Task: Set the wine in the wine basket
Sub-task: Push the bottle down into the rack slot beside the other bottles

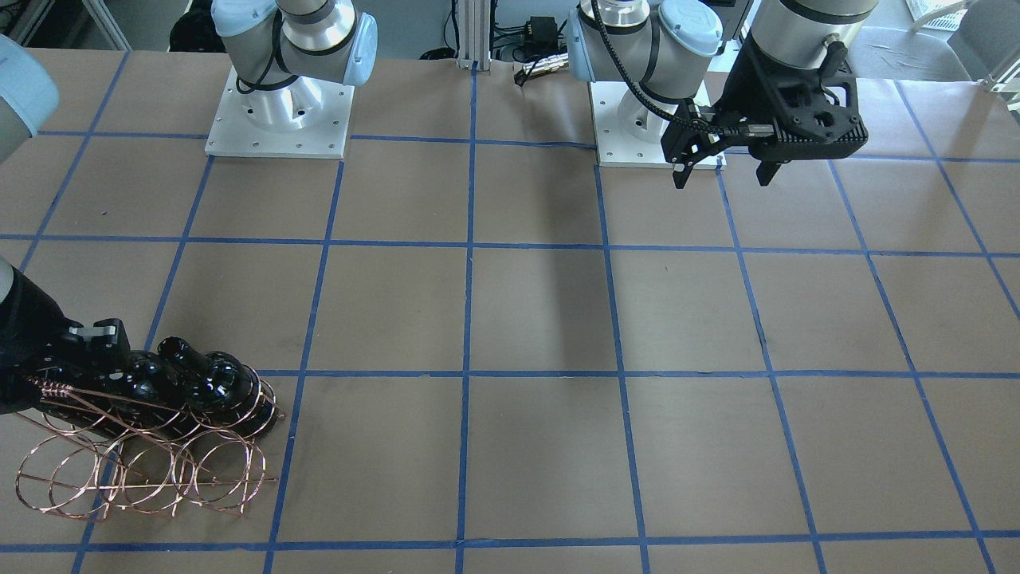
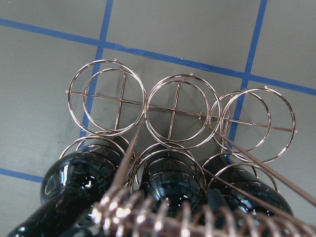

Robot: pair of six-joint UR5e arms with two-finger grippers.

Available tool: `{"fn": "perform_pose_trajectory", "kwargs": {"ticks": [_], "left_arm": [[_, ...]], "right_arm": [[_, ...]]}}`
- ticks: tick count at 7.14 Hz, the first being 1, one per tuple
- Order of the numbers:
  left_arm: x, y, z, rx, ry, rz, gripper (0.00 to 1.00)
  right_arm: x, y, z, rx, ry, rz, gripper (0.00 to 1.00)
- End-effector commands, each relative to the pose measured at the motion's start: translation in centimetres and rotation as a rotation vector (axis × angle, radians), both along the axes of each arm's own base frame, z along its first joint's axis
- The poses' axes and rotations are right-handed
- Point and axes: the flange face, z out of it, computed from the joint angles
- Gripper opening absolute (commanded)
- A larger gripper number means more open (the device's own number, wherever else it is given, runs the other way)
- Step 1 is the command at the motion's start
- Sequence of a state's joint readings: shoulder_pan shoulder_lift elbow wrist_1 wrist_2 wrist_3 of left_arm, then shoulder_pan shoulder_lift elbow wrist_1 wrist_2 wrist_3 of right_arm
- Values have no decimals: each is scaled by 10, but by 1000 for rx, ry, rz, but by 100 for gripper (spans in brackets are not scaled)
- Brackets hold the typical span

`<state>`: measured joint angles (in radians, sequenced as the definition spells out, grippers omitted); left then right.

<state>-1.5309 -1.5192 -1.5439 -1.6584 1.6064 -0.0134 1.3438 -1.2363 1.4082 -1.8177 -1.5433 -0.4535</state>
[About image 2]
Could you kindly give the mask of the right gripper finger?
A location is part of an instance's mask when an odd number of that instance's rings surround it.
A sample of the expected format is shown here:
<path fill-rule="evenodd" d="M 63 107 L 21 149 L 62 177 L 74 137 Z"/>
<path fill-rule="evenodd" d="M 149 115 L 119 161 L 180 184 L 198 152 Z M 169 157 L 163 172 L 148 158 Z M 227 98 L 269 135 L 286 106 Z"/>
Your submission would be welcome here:
<path fill-rule="evenodd" d="M 220 212 L 220 208 L 229 209 L 229 206 L 218 189 L 207 190 L 207 205 L 210 207 L 212 212 L 217 215 L 218 219 L 216 222 L 224 222 L 225 218 Z"/>

